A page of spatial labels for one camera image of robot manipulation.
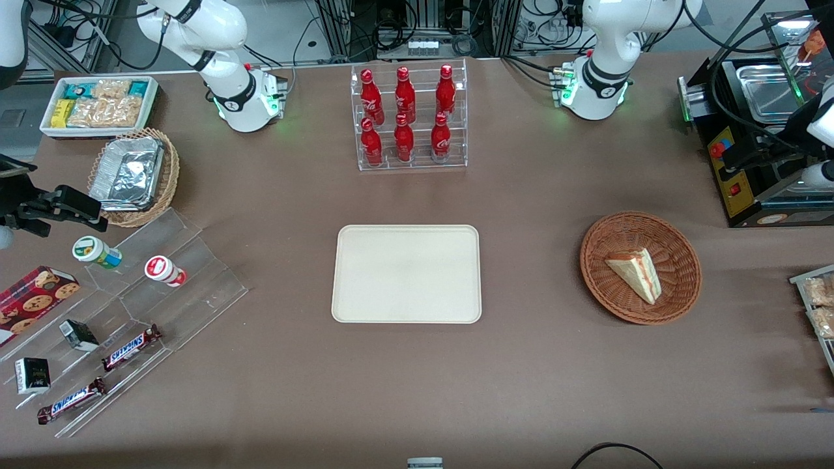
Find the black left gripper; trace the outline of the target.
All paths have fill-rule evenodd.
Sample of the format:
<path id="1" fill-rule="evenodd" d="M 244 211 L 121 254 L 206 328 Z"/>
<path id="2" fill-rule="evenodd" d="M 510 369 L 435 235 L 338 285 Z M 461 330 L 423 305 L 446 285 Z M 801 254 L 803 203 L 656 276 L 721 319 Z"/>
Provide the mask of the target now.
<path id="1" fill-rule="evenodd" d="M 818 104 L 804 104 L 789 116 L 783 130 L 778 134 L 784 143 L 775 141 L 771 134 L 748 134 L 733 143 L 724 151 L 726 171 L 739 172 L 783 160 L 823 160 L 823 143 L 807 131 L 818 108 Z"/>

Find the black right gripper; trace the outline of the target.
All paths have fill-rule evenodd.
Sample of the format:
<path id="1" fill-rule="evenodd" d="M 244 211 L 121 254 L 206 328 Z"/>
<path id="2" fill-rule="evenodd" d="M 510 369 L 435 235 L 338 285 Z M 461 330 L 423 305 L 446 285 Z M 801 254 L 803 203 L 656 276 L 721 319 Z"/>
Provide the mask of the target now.
<path id="1" fill-rule="evenodd" d="M 19 206 L 19 229 L 48 236 L 51 221 L 71 221 L 104 233 L 108 220 L 101 216 L 101 202 L 68 186 L 52 191 L 38 189 L 29 175 L 1 178 L 1 225 Z"/>

